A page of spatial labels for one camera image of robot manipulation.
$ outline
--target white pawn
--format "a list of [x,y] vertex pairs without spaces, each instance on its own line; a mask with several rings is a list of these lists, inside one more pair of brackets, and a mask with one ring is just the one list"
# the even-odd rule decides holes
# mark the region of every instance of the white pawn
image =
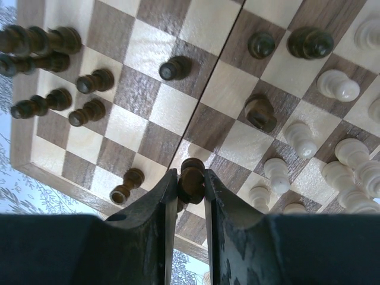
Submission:
[[341,102],[353,101],[360,93],[358,83],[349,79],[344,72],[336,69],[322,73],[316,82],[316,87],[322,95]]
[[318,150],[311,130],[304,123],[295,123],[289,126],[285,130],[284,136],[301,159],[311,159]]
[[339,161],[354,169],[357,180],[363,183],[366,192],[380,198],[380,162],[369,160],[368,148],[355,138],[346,138],[335,147]]
[[306,214],[307,210],[304,205],[298,203],[289,204],[284,208],[284,214]]
[[357,29],[355,44],[363,50],[380,50],[380,18],[371,19]]
[[380,124],[380,99],[373,101],[369,106],[368,116],[376,123]]
[[339,191],[338,202],[348,213],[377,213],[379,204],[372,201],[356,185],[353,171],[339,161],[328,163],[322,176],[329,186]]
[[264,187],[254,187],[249,191],[249,203],[256,210],[267,214],[269,212],[268,204],[270,193]]
[[278,194],[284,194],[290,189],[288,172],[282,159],[269,159],[264,164],[264,173],[270,180],[271,189]]

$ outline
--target chessboard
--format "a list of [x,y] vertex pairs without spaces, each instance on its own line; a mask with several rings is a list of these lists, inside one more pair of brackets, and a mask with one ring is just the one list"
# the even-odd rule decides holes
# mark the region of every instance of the chessboard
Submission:
[[[20,0],[17,12],[23,27],[75,28],[83,48],[65,72],[15,77],[14,102],[63,87],[73,104],[63,112],[13,120],[11,163],[105,215],[122,208],[109,193],[127,169],[145,174],[130,204],[188,157],[201,159],[246,202],[251,188],[270,189],[263,165],[279,157],[289,168],[291,187],[283,195],[271,193],[271,212],[298,202],[309,213],[340,213],[338,192],[321,175],[336,160],[336,144],[357,138],[371,159],[380,160],[380,127],[368,117],[380,96],[380,52],[363,52],[353,39],[361,23],[379,17],[378,0]],[[305,26],[332,35],[330,55],[308,61],[289,54],[290,33]],[[275,51],[260,60],[247,49],[258,31],[275,40]],[[180,55],[192,59],[190,75],[162,80],[160,65]],[[114,87],[79,93],[76,79],[97,68],[112,71]],[[316,79],[329,69],[360,85],[356,100],[343,103],[318,93]],[[251,94],[266,95],[274,107],[277,125],[270,133],[245,119]],[[71,126],[68,114],[90,99],[103,102],[105,118]],[[311,159],[299,158],[284,138],[297,121],[313,133],[318,151]],[[194,251],[207,247],[203,202],[179,213],[176,237],[186,242],[180,250],[199,258]]]

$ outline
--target dark pawn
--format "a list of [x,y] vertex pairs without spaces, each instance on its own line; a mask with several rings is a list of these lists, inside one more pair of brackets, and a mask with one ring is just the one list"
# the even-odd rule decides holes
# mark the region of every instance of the dark pawn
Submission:
[[114,85],[115,79],[108,69],[97,69],[91,75],[77,79],[77,89],[84,94],[95,91],[107,91]]
[[245,102],[245,118],[256,128],[271,132],[277,125],[272,104],[264,95],[252,95]]
[[58,27],[45,32],[39,27],[10,25],[0,31],[0,51],[27,57],[32,53],[46,56],[53,51],[74,54],[82,48],[81,37],[73,28]]
[[117,205],[122,205],[127,202],[131,195],[131,190],[139,188],[143,184],[145,176],[140,169],[131,168],[123,177],[123,184],[116,186],[109,194],[109,198]]
[[104,104],[96,99],[93,99],[83,105],[82,109],[77,109],[70,113],[69,123],[72,126],[82,126],[89,121],[99,121],[106,115]]
[[48,56],[16,58],[9,55],[0,55],[0,74],[13,77],[18,73],[32,74],[37,68],[53,72],[62,72],[68,69],[70,57],[63,53],[54,52]]
[[166,81],[181,80],[191,71],[191,60],[184,56],[175,56],[160,67],[160,77]]
[[334,40],[326,31],[304,27],[292,32],[287,40],[287,48],[296,58],[319,59],[333,51]]
[[11,108],[15,119],[28,119],[34,116],[45,116],[48,110],[63,111],[71,106],[72,98],[66,89],[54,89],[46,98],[33,95],[30,100],[23,100]]
[[248,40],[248,51],[256,59],[263,59],[271,55],[275,47],[276,43],[268,33],[254,33]]

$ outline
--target dark chess piece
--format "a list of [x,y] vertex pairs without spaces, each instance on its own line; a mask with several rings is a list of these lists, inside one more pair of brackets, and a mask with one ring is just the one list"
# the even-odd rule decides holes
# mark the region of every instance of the dark chess piece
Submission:
[[113,87],[115,79],[108,69],[97,69],[91,75],[85,75],[77,79],[79,92],[89,94],[95,91],[107,91]]
[[175,56],[161,65],[160,77],[166,81],[181,80],[191,72],[191,60],[185,56]]
[[16,58],[14,56],[0,55],[0,74],[13,77],[18,73],[32,74],[37,68],[53,72],[62,72],[68,69],[70,57],[63,53],[54,52],[48,56],[35,58]]
[[319,59],[333,51],[334,40],[329,33],[319,28],[298,28],[288,38],[287,48],[296,58]]
[[182,162],[178,180],[179,200],[185,204],[199,204],[203,200],[204,170],[204,164],[199,159],[190,158]]
[[93,99],[83,105],[82,109],[77,109],[70,113],[69,123],[72,126],[82,126],[89,121],[96,122],[106,115],[106,108],[104,104]]
[[10,25],[0,31],[0,51],[13,53],[18,57],[25,58],[32,53],[46,56],[53,51],[71,55],[81,48],[81,37],[76,30],[69,27],[58,27],[45,32],[39,27]]
[[30,100],[17,102],[11,108],[12,117],[15,119],[28,119],[34,116],[45,116],[48,110],[63,111],[71,106],[72,98],[64,88],[52,90],[46,98],[33,95]]
[[265,32],[254,33],[248,40],[248,51],[252,57],[263,59],[271,55],[276,47],[273,37]]
[[116,186],[109,194],[109,198],[117,205],[124,204],[131,195],[131,190],[139,188],[144,180],[145,176],[140,169],[129,169],[124,174],[123,184]]
[[271,132],[277,125],[274,108],[261,94],[251,95],[244,106],[245,118],[256,128]]

